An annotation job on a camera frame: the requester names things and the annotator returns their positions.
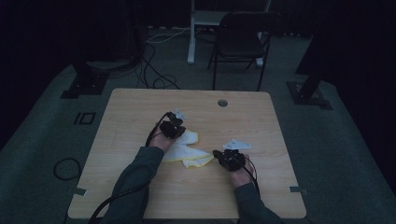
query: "yellow cloth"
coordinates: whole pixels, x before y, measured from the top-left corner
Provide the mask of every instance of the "yellow cloth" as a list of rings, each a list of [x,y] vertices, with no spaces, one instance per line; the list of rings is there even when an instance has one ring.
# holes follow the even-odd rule
[[[186,130],[163,156],[164,162],[182,161],[186,168],[202,167],[214,159],[213,155],[187,145],[198,142],[198,133]]]

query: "table surface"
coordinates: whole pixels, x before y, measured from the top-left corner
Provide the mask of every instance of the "table surface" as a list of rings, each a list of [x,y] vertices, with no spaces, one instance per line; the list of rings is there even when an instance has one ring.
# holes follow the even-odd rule
[[[221,99],[228,105],[219,106]],[[251,144],[241,152],[256,166],[265,205],[283,218],[305,216],[301,193],[290,192],[298,183],[268,93],[115,89],[78,182],[87,192],[74,195],[70,217],[90,217],[111,196],[155,123],[176,108],[187,116],[183,126],[199,134],[191,147],[222,151],[233,138]],[[228,172],[217,160],[201,168],[163,162],[150,184],[145,218],[238,218]]]

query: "white table leg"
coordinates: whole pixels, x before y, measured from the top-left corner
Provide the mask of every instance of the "white table leg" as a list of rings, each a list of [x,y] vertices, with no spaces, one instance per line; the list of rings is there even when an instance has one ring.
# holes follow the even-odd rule
[[[262,38],[262,32],[259,32],[259,33],[258,33],[258,36],[259,36],[259,38]],[[257,58],[257,59],[256,59],[256,65],[257,65],[258,67],[262,67],[262,58]]]
[[[189,55],[187,57],[187,63],[194,63],[195,56],[195,1],[191,0],[191,25],[190,25],[190,45],[189,45]]]

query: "chair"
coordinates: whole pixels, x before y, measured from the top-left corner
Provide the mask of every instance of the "chair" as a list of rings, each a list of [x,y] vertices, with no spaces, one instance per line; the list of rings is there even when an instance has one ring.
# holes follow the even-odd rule
[[[216,87],[218,63],[249,62],[246,68],[248,69],[256,58],[262,58],[262,70],[257,87],[259,91],[270,48],[270,39],[280,27],[281,22],[282,16],[277,12],[235,11],[227,13],[220,21],[215,46],[207,67],[209,69],[214,63],[212,90]],[[259,37],[259,32],[265,35],[263,40]]]

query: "black cable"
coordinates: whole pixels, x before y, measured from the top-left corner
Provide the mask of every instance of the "black cable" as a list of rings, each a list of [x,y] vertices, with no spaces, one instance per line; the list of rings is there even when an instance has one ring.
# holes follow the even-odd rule
[[[155,131],[156,131],[157,128],[160,126],[161,122],[163,121],[163,119],[165,118],[166,115],[167,115],[167,113],[165,113],[165,114],[160,118],[160,120],[156,123],[155,127],[154,127],[154,128],[152,129],[152,131],[149,133],[148,139],[147,139],[146,144],[145,144],[146,147],[149,146],[149,142],[150,142],[150,140],[151,140],[152,138],[154,138],[154,137],[157,136],[158,134],[161,134],[161,133],[157,133],[157,134],[154,135]],[[135,192],[138,192],[139,190],[148,188],[148,187],[149,187],[149,183],[150,183],[150,181],[149,181],[148,183],[146,183],[145,185],[143,185],[143,186],[140,186],[140,187],[137,187],[137,188],[134,188],[134,189],[128,189],[128,190],[125,190],[125,191],[123,191],[123,192],[121,192],[121,193],[118,193],[118,194],[116,194],[116,195],[113,195],[113,196],[109,197],[108,199],[106,199],[104,202],[102,202],[102,203],[96,208],[96,210],[93,212],[93,214],[92,214],[92,216],[91,216],[91,218],[90,218],[90,221],[89,221],[88,223],[89,223],[89,224],[93,224],[93,222],[96,220],[97,216],[99,215],[100,211],[102,211],[102,209],[103,209],[108,203],[111,203],[111,202],[115,201],[116,199],[118,199],[118,198],[120,198],[120,197],[123,197],[123,196],[125,196],[125,195],[131,194],[131,193],[135,193]]]
[[[140,68],[140,74],[137,72],[137,69],[134,70],[134,73],[136,74],[136,77],[137,77],[137,82],[136,82],[136,85],[134,86],[135,89],[136,89],[137,86],[139,85],[140,76],[142,75],[142,72],[143,72],[143,69],[142,69],[143,65],[142,65],[142,63],[140,62],[139,65],[140,65],[140,66],[139,66],[138,68]]]
[[[178,90],[180,90],[180,87],[176,84],[177,79],[174,76],[172,76],[172,75],[162,75],[150,64],[151,60],[153,59],[153,57],[155,55],[155,47],[150,45],[150,44],[147,44],[147,46],[149,46],[149,47],[151,47],[153,49],[153,53],[151,54],[151,56],[149,57],[148,60],[146,60],[144,57],[142,57],[142,59],[143,59],[143,61],[145,61],[146,65],[145,65],[145,68],[144,68],[144,71],[143,71],[143,78],[141,78],[141,80],[146,85],[146,88],[147,89],[159,89],[159,88],[157,88],[155,86],[155,83],[157,83],[157,82],[159,82],[159,80],[161,80],[161,82],[163,83],[162,89],[168,88],[170,86],[175,86]],[[149,82],[147,80],[147,70],[148,70],[148,68],[151,68],[152,71],[154,71],[154,73],[158,76],[154,80],[154,82],[153,82],[153,84],[151,86],[149,85]],[[170,85],[165,86],[164,85],[164,81],[162,79],[164,79],[167,82],[169,82]]]
[[[156,131],[157,128],[160,126],[161,121],[163,121],[163,119],[165,118],[166,114],[167,114],[167,113],[165,113],[165,114],[160,118],[160,120],[157,122],[157,124],[155,125],[155,127],[154,127],[154,128],[151,130],[151,132],[149,133],[148,139],[146,140],[145,147],[148,147],[148,146],[149,146],[149,142],[151,141],[151,139],[152,139],[153,137],[155,137],[155,136],[157,136],[158,134],[160,134],[160,133],[157,133],[156,135],[154,135],[155,131]]]
[[[254,184],[255,189],[256,189],[257,193],[259,194],[259,196],[261,197],[261,195],[260,195],[259,183],[257,182],[256,167],[254,166],[253,162],[252,162],[250,159],[244,157],[246,160],[248,160],[248,161],[250,162],[250,164],[252,164],[252,166],[253,166],[253,171],[254,171],[254,173],[256,174],[256,177],[254,177],[253,174],[248,170],[248,168],[246,168],[245,165],[242,165],[242,163],[241,163],[239,160],[237,160],[236,157],[234,157],[233,155],[231,155],[231,157],[232,157],[236,162],[238,162],[239,165],[241,165],[242,168],[244,168],[244,170],[247,172],[248,175],[250,175],[251,179],[253,180],[253,184]]]
[[[118,194],[116,194],[116,195],[113,195],[113,196],[107,198],[104,202],[102,202],[102,203],[96,208],[96,210],[93,212],[93,214],[92,214],[92,216],[91,216],[91,218],[90,218],[90,221],[89,221],[88,223],[89,223],[89,224],[93,224],[94,221],[96,220],[97,216],[99,215],[100,211],[102,211],[102,209],[103,209],[108,203],[111,203],[111,202],[113,202],[114,200],[116,200],[116,199],[118,199],[118,198],[120,198],[120,197],[123,197],[123,196],[125,196],[125,195],[131,194],[131,193],[135,193],[135,192],[138,192],[138,191],[140,191],[140,190],[142,190],[142,189],[148,188],[148,187],[149,187],[149,183],[150,183],[150,181],[149,181],[148,183],[144,184],[143,186],[140,186],[140,187],[137,187],[137,188],[134,188],[134,189],[128,189],[128,190],[125,190],[125,191],[123,191],[123,192],[121,192],[121,193],[118,193]]]
[[[78,167],[78,174],[70,176],[70,177],[62,177],[62,176],[58,175],[58,172],[57,172],[58,165],[61,164],[64,161],[73,161],[73,162],[75,162],[77,167]],[[53,172],[53,174],[55,175],[56,178],[58,178],[60,180],[67,181],[67,180],[72,180],[72,179],[76,179],[76,178],[79,179],[81,177],[81,174],[82,174],[82,169],[81,169],[81,165],[79,164],[79,162],[76,159],[74,159],[74,158],[65,158],[65,159],[62,159],[62,160],[60,160],[60,161],[55,163],[55,165],[52,168],[52,172]]]
[[[305,217],[305,220],[307,220],[310,224],[314,224],[308,217]]]
[[[159,34],[159,35],[154,35],[154,36],[148,36],[148,40],[146,40],[146,43],[148,44],[161,44],[165,43],[173,38],[180,38],[180,37],[190,37],[190,33],[184,33],[187,31],[189,28],[183,29],[181,32],[176,33],[176,34]],[[164,40],[162,41],[152,41],[154,38],[163,38]]]

